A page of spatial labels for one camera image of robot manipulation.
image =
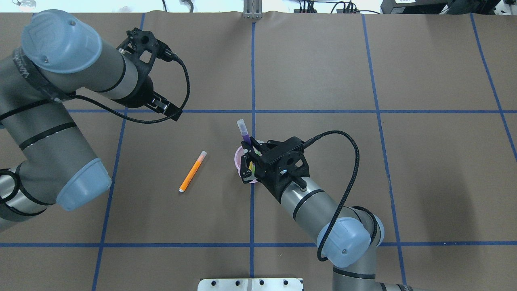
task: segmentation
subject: pink cup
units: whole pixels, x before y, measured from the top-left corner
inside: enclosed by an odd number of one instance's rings
[[[244,155],[244,149],[242,148],[242,146],[240,146],[237,151],[235,152],[235,156],[234,156],[234,162],[235,162],[235,167],[237,168],[237,173],[239,174],[239,177],[240,177],[240,157],[242,157]],[[256,183],[257,180],[253,180],[251,181],[250,183]]]

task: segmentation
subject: orange marker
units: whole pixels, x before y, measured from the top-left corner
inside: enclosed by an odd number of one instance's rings
[[[199,169],[199,166],[203,162],[203,159],[206,157],[206,152],[202,151],[199,157],[197,158],[197,161],[195,161],[194,166],[192,166],[192,169],[190,169],[189,174],[183,181],[183,184],[179,187],[179,192],[183,193],[187,189],[187,187],[190,184],[190,181],[192,181],[192,178],[194,178],[195,173],[197,172],[197,169]]]

